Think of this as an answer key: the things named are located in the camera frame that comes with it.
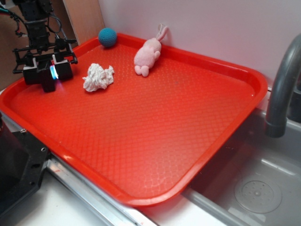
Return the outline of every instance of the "black robotic arm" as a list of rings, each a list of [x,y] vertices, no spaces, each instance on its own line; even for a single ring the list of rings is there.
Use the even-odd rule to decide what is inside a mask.
[[[13,73],[23,73],[25,83],[41,84],[45,92],[55,91],[55,79],[70,79],[73,77],[70,64],[77,64],[78,60],[72,51],[71,44],[76,40],[67,39],[59,18],[54,14],[52,3],[50,0],[12,0],[22,12],[25,21],[15,13],[4,9],[0,12],[7,13],[13,18],[19,27],[22,22],[26,27],[27,35],[21,33],[18,29],[16,35],[27,36],[29,45],[25,48],[14,49],[16,56],[16,67]],[[49,26],[49,20],[53,18],[59,25],[59,30],[54,31]],[[55,42],[49,42],[50,32],[55,34]],[[62,32],[64,39],[60,38],[59,33]],[[57,72],[53,75],[50,70],[55,67]]]

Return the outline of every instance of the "white wall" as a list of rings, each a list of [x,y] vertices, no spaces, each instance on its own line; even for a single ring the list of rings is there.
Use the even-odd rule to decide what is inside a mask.
[[[272,86],[281,59],[301,33],[300,0],[99,0],[104,24],[143,39],[158,24],[164,44],[263,73]]]

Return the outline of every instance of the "toy sink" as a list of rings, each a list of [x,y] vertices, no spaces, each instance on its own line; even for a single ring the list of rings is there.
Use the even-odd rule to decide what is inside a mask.
[[[256,109],[186,195],[229,225],[301,225],[301,126],[289,121],[282,138],[269,138],[263,125]]]

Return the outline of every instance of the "pink stuffed bunny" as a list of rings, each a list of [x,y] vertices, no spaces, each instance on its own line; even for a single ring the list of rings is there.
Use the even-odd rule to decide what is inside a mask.
[[[147,40],[144,45],[138,50],[134,58],[135,72],[136,74],[142,74],[143,77],[149,75],[149,70],[158,60],[161,54],[160,41],[164,38],[168,27],[160,24],[160,31],[156,38]]]

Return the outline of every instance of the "teal ball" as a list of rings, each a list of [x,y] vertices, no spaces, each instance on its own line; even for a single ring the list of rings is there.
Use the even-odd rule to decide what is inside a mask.
[[[117,41],[117,34],[111,28],[103,28],[98,34],[98,40],[104,47],[112,47]]]

